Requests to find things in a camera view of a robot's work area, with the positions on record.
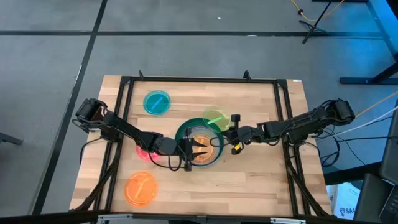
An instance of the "black bracket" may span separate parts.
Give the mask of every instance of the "black bracket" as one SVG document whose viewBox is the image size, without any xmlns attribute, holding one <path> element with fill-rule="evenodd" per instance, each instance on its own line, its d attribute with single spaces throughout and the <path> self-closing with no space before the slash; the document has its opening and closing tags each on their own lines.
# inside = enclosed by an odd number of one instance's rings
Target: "black bracket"
<svg viewBox="0 0 398 224">
<path fill-rule="evenodd" d="M 251 77 L 249 71 L 244 71 L 243 78 L 245 78 L 247 82 L 250 82 Z"/>
<path fill-rule="evenodd" d="M 278 83 L 278 85 L 280 85 L 282 88 L 287 89 L 287 81 L 286 80 L 278 79 L 278 80 L 276 80 L 276 83 Z"/>
<path fill-rule="evenodd" d="M 142 74 L 141 70 L 138 70 L 139 72 L 139 78 L 141 79 L 141 81 L 144 81 L 144 75 Z"/>
<path fill-rule="evenodd" d="M 120 85 L 125 85 L 131 81 L 131 77 L 127 76 L 122 76 L 122 79 L 120 80 Z"/>
<path fill-rule="evenodd" d="M 204 224 L 207 222 L 206 215 L 197 215 L 197 223 Z"/>
</svg>

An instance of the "wooden tabletop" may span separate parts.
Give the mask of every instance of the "wooden tabletop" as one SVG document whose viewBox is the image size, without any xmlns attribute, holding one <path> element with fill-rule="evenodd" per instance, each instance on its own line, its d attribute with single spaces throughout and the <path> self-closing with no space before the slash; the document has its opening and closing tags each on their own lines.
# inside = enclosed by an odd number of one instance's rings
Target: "wooden tabletop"
<svg viewBox="0 0 398 224">
<path fill-rule="evenodd" d="M 121 76 L 114 75 L 104 77 L 98 99 L 104 101 L 109 110 L 114 109 L 120 79 Z M 302 82 L 287 80 L 287 83 L 294 116 L 307 112 Z M 143 107 L 144 97 L 153 90 L 163 90 L 170 95 L 170 109 L 162 116 L 151 116 Z M 281 88 L 280 97 L 286 119 Z M 142 131 L 155 131 L 174 138 L 182 123 L 202 117 L 203 111 L 212 106 L 222 108 L 229 114 L 240 114 L 241 126 L 277 120 L 271 84 L 135 81 L 128 122 Z M 88 141 L 99 136 L 99 132 L 90 133 Z M 97 184 L 105 145 L 105 141 L 98 141 L 86 147 L 70 208 L 79 206 Z M 230 146 L 226 146 L 216 163 L 208 167 L 193 167 L 192 172 L 184 172 L 183 169 L 171 172 L 143 161 L 138 158 L 135 147 L 132 139 L 124 138 L 112 212 L 292 216 L 281 144 L 274 147 L 250 144 L 236 156 L 231 155 Z M 300 154 L 309 191 L 323 209 L 331 213 L 317 150 L 304 145 L 300 147 Z M 161 158 L 159 163 L 166 165 L 166 158 Z M 177 158 L 172 164 L 177 165 Z M 133 173 L 141 170 L 154 175 L 159 191 L 149 205 L 132 207 L 124 199 L 124 185 Z M 107 188 L 104 188 L 101 208 L 104 207 Z M 297 186 L 296 193 L 300 213 L 303 213 Z"/>
</svg>

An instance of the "petri dish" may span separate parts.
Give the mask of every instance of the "petri dish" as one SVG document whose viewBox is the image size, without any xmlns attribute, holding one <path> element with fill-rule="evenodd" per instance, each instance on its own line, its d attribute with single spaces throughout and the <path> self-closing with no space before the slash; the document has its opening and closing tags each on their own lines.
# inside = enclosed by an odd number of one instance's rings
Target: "petri dish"
<svg viewBox="0 0 398 224">
<path fill-rule="evenodd" d="M 134 207 L 143 207 L 153 201 L 157 189 L 156 179 L 151 173 L 136 172 L 124 186 L 124 198 Z"/>
<path fill-rule="evenodd" d="M 224 144 L 223 136 L 219 133 L 219 131 L 215 132 L 213 131 L 213 129 L 207 127 L 205 124 L 207 121 L 208 120 L 205 120 L 203 118 L 190 119 L 185 123 L 183 123 L 175 134 L 175 140 L 178 141 L 179 139 L 185 136 L 185 130 L 187 128 L 191 128 L 190 138 L 194 138 L 199 143 L 203 142 L 202 144 L 207 146 L 207 147 L 194 146 L 192 148 L 193 152 L 198 152 L 198 151 L 207 152 L 206 154 L 197 156 L 192 161 L 193 166 L 205 167 L 211 165 L 214 162 L 216 162 L 218 158 L 220 158 L 220 155 L 223 152 L 223 144 Z M 210 145 L 211 138 L 214 138 L 214 140 L 212 140 L 211 143 L 219 147 L 213 147 Z"/>
<path fill-rule="evenodd" d="M 162 90 L 148 93 L 144 98 L 144 109 L 151 115 L 160 116 L 170 108 L 170 97 Z"/>
<path fill-rule="evenodd" d="M 217 133 L 226 131 L 231 126 L 230 117 L 217 107 L 205 109 L 203 119 L 206 120 L 206 126 Z"/>
<path fill-rule="evenodd" d="M 136 152 L 138 157 L 140 157 L 141 159 L 145 161 L 150 161 L 149 153 L 147 151 L 142 150 L 141 147 L 136 146 Z M 160 157 L 160 155 L 158 155 L 156 152 L 151 153 L 150 156 L 152 157 L 153 160 L 157 160 Z"/>
</svg>

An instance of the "white cable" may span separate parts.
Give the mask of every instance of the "white cable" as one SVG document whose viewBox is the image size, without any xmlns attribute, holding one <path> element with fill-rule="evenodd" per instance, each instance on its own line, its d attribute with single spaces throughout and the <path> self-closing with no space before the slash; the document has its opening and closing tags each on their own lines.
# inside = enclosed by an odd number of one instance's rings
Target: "white cable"
<svg viewBox="0 0 398 224">
<path fill-rule="evenodd" d="M 393 112 L 393 111 L 396 110 L 396 109 L 398 109 L 398 106 L 396 106 L 394 109 L 388 111 L 387 113 L 381 115 L 380 117 L 378 117 L 378 118 L 376 118 L 376 119 L 374 119 L 374 120 L 372 120 L 372 121 L 369 121 L 369 122 L 366 123 L 366 124 L 362 124 L 362 125 L 360 125 L 360 126 L 358 126 L 358 127 L 356 127 L 356 128 L 351 128 L 351 129 L 349 129 L 349 130 L 347 130 L 347 131 L 343 131 L 343 132 L 337 133 L 337 134 L 335 134 L 335 135 L 332 135 L 332 137 L 338 136 L 338 135 L 340 135 L 340 134 L 347 133 L 347 132 L 349 132 L 349 131 L 354 131 L 355 129 L 358 129 L 358 128 L 362 128 L 363 126 L 366 126 L 366 125 L 368 125 L 368 124 L 370 124 L 370 123 L 373 123 L 373 122 L 377 121 L 378 119 L 383 118 L 384 116 L 386 116 L 387 114 Z"/>
</svg>

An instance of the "petri dish lid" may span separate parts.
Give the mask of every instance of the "petri dish lid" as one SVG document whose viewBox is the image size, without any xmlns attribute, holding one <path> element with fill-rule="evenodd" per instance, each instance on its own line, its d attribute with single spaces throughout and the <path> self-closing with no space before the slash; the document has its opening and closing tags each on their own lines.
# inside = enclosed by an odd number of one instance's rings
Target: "petri dish lid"
<svg viewBox="0 0 398 224">
<path fill-rule="evenodd" d="M 220 133 L 228 130 L 231 126 L 231 120 L 221 109 L 211 107 L 203 112 L 203 120 L 207 127 L 213 131 Z"/>
<path fill-rule="evenodd" d="M 136 146 L 136 152 L 138 157 L 140 157 L 141 159 L 145 161 L 151 161 L 149 153 L 142 150 L 141 147 Z M 160 157 L 160 155 L 158 155 L 156 152 L 151 153 L 150 156 L 152 157 L 153 160 L 157 160 Z"/>
<path fill-rule="evenodd" d="M 148 93 L 144 98 L 144 109 L 152 115 L 162 115 L 170 108 L 170 97 L 162 90 Z"/>
<path fill-rule="evenodd" d="M 218 156 L 218 154 L 220 153 L 220 149 L 219 148 L 214 148 L 213 146 L 210 145 L 210 137 L 207 136 L 206 134 L 196 134 L 193 137 L 195 139 L 196 142 L 199 142 L 200 144 L 204 144 L 207 147 L 198 147 L 198 146 L 194 146 L 192 147 L 192 151 L 193 152 L 207 152 L 206 154 L 202 154 L 200 156 L 196 156 L 196 158 L 194 158 L 194 160 L 192 161 L 193 164 L 195 165 L 209 165 L 211 163 L 213 163 L 216 159 L 216 157 Z"/>
<path fill-rule="evenodd" d="M 156 179 L 151 173 L 136 172 L 124 186 L 124 198 L 132 206 L 143 207 L 153 201 L 157 189 Z"/>
</svg>

